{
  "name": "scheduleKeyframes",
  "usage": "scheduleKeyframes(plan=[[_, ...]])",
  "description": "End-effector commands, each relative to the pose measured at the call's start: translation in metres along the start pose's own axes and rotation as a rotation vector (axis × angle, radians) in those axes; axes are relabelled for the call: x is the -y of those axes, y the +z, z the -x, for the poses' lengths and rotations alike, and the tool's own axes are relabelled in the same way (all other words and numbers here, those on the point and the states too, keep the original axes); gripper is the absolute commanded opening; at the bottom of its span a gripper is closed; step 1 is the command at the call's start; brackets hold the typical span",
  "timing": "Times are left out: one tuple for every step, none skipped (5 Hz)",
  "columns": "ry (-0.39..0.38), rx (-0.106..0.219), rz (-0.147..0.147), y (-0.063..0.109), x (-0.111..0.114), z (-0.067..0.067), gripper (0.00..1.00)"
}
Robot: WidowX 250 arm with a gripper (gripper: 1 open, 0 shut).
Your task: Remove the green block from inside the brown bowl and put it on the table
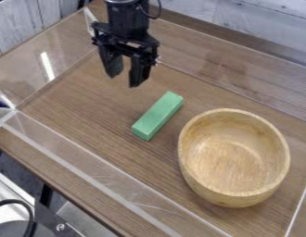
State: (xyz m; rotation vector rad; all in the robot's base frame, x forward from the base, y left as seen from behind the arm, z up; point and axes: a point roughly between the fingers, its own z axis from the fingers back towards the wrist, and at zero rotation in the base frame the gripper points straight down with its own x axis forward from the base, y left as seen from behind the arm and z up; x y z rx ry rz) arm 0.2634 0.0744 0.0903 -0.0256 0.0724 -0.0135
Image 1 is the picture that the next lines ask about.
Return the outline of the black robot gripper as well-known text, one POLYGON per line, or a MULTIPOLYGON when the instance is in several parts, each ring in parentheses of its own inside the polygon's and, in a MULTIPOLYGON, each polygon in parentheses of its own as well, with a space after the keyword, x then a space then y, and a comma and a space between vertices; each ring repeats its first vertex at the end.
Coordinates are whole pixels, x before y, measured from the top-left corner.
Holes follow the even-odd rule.
POLYGON ((130 57, 128 73, 129 87, 134 88, 148 79, 151 68, 157 62, 160 42, 149 35, 149 20, 157 19, 149 14, 148 1, 106 1, 108 21, 93 22, 93 44, 104 69, 110 78, 124 70, 122 56, 130 57))

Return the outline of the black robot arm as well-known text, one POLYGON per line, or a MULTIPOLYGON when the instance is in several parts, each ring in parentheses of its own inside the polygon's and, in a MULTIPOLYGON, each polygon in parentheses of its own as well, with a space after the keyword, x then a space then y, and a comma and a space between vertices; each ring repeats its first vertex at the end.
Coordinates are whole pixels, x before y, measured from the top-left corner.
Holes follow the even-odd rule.
POLYGON ((148 79, 157 64, 159 40, 148 33, 149 20, 161 14, 148 14, 148 0, 105 0, 108 21, 94 21, 93 44, 110 78, 124 70, 122 57, 130 59, 128 86, 137 87, 148 79))

